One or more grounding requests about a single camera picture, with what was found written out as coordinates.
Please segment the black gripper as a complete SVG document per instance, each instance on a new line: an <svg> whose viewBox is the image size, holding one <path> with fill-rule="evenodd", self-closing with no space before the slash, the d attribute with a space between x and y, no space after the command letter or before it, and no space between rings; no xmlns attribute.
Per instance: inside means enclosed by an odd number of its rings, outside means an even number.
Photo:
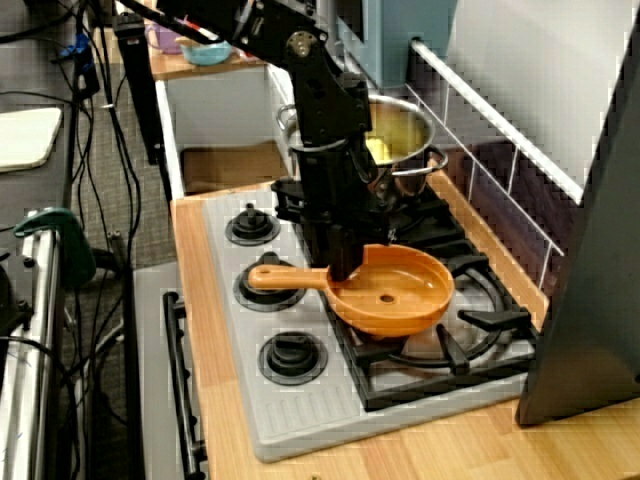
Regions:
<svg viewBox="0 0 640 480"><path fill-rule="evenodd" d="M389 245L396 240L392 207L373 192L377 166L362 140L291 144L289 151L298 178L272 184L276 215L303 225L313 268L329 265L331 278L344 281L361 265L361 242Z"/></svg>

